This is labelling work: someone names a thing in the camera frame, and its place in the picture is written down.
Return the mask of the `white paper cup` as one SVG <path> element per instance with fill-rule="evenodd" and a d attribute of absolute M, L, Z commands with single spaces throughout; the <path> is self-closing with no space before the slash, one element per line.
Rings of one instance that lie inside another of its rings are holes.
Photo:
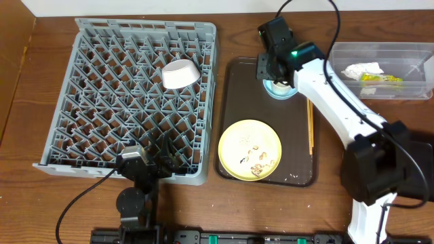
<path fill-rule="evenodd" d="M 276 96 L 286 96 L 290 93 L 292 87 L 290 85 L 286 85 L 285 83 L 280 82 L 272 82 L 271 83 L 271 91 Z"/>

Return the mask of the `white paper napkin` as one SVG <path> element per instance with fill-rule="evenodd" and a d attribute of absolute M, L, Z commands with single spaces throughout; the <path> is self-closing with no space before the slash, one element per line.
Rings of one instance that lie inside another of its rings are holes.
<path fill-rule="evenodd" d="M 376 92 L 376 88 L 365 88 L 366 85 L 363 83 L 362 80 L 363 75 L 366 73 L 371 75 L 383 75 L 384 71 L 380 68 L 377 62 L 369 62 L 351 64 L 347 66 L 341 73 L 349 79 L 358 81 L 360 86 L 363 87 L 360 91 L 360 95 L 367 96 L 374 95 Z"/>

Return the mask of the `yellow green snack wrapper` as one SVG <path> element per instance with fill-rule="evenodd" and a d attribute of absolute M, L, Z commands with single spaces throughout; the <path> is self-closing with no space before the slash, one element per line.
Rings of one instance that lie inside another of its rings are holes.
<path fill-rule="evenodd" d="M 362 74 L 360 81 L 363 86 L 373 86 L 373 85 L 400 86 L 403 83 L 402 78 L 394 77 L 393 75 L 372 74 L 372 73 Z"/>

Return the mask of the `pale pink bowl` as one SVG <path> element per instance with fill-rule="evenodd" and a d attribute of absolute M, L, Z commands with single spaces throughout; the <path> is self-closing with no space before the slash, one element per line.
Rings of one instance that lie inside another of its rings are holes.
<path fill-rule="evenodd" d="M 194 62 L 187 59 L 175 60 L 162 69 L 162 82 L 166 89 L 180 89 L 193 84 L 201 77 Z"/>

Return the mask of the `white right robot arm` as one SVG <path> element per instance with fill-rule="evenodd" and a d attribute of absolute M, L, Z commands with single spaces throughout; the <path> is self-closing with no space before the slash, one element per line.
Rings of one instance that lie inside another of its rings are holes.
<path fill-rule="evenodd" d="M 398 188 L 420 172 L 401 122 L 387 123 L 346 87 L 313 42 L 297 43 L 282 17 L 258 27 L 265 52 L 256 76 L 295 89 L 308 98 L 343 146 L 341 184 L 353 200 L 347 234 L 353 243 L 385 243 L 389 210 Z"/>

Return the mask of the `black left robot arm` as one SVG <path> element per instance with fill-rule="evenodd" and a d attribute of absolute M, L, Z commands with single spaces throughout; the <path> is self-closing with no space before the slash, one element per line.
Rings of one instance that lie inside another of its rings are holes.
<path fill-rule="evenodd" d="M 141 145 L 128 146 L 117 156 L 116 167 L 118 174 L 134 183 L 121 191 L 116 200 L 121 219 L 119 242 L 171 243 L 172 235 L 156 221 L 159 181 L 172 177 L 179 169 L 170 137 L 164 136 L 156 160 Z"/>

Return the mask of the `grey dishwasher rack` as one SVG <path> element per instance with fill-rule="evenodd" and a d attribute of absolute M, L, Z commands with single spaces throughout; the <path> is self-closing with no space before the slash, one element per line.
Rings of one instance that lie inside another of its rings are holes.
<path fill-rule="evenodd" d="M 210 22 L 79 18 L 79 33 L 36 168 L 55 176 L 99 178 L 131 140 L 156 155 L 164 135 L 180 172 L 171 184 L 208 177 L 218 37 Z M 166 89 L 162 69 L 194 62 L 201 77 Z"/>

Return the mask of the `clear plastic waste bin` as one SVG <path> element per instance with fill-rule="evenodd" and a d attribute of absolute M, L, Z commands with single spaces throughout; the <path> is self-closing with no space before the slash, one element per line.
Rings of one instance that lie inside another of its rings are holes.
<path fill-rule="evenodd" d="M 370 63 L 399 83 L 362 81 L 351 69 Z M 361 99 L 428 100 L 433 96 L 433 44 L 406 42 L 338 42 L 330 64 L 342 82 Z"/>

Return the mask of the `black waste bin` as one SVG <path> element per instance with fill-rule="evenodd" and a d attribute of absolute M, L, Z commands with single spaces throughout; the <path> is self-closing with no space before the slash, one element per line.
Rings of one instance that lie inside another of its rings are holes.
<path fill-rule="evenodd" d="M 427 183 L 429 200 L 433 201 L 433 135 L 413 131 L 404 136 L 403 147 L 421 173 L 388 140 L 361 138 L 350 143 L 343 153 L 340 176 L 348 194 L 367 205 L 389 193 L 423 199 Z"/>

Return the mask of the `right wooden chopstick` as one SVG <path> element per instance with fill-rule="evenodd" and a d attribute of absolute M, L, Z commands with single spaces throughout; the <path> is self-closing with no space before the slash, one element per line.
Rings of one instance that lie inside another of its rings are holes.
<path fill-rule="evenodd" d="M 313 123 L 313 104 L 310 100 L 307 100 L 307 107 L 308 107 L 308 124 L 309 124 L 309 145 L 310 145 L 310 153 L 313 154 L 313 147 L 314 147 L 314 123 Z"/>

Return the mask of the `wooden chopstick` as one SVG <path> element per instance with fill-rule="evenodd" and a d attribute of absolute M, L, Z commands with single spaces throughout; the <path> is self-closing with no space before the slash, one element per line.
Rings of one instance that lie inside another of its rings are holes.
<path fill-rule="evenodd" d="M 308 127 L 308 142 L 309 142 L 309 124 L 308 124 L 309 116 L 308 116 L 308 107 L 307 107 L 307 127 Z"/>
<path fill-rule="evenodd" d="M 307 100 L 307 107 L 308 107 L 308 124 L 309 124 L 309 145 L 310 145 L 310 153 L 313 154 L 313 147 L 314 147 L 314 123 L 313 123 L 313 104 L 310 100 Z"/>

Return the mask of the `dark brown serving tray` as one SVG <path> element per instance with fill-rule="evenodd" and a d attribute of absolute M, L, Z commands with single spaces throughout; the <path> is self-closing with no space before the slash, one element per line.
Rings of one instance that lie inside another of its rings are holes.
<path fill-rule="evenodd" d="M 258 120 L 270 125 L 281 140 L 282 157 L 277 169 L 259 180 L 262 184 L 308 187 L 318 177 L 319 112 L 313 106 L 314 147 L 309 154 L 307 99 L 296 94 L 276 100 L 256 78 L 257 59 L 234 58 L 226 67 L 219 134 L 235 122 Z"/>

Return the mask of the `left wooden chopstick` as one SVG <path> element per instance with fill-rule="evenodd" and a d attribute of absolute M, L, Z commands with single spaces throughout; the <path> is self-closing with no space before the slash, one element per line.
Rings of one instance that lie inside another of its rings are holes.
<path fill-rule="evenodd" d="M 309 142 L 309 124 L 308 124 L 309 116 L 308 116 L 308 107 L 307 107 L 307 127 L 308 127 L 308 142 Z"/>

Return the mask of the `yellow plate with scraps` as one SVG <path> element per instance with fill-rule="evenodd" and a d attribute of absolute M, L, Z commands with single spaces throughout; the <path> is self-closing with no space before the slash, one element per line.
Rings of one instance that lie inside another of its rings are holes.
<path fill-rule="evenodd" d="M 282 157 L 282 145 L 275 130 L 253 119 L 226 128 L 218 143 L 218 158 L 229 175 L 242 181 L 263 180 L 271 175 Z"/>

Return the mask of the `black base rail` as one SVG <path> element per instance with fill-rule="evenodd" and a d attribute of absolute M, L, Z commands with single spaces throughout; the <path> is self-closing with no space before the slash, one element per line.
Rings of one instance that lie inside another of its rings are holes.
<path fill-rule="evenodd" d="M 349 239 L 341 235 L 319 234 L 303 235 L 260 235 L 240 233 L 201 232 L 198 230 L 145 230 L 142 232 L 119 230 L 93 230 L 91 244 L 128 244 L 128 243 L 160 243 L 160 244 L 345 244 Z"/>

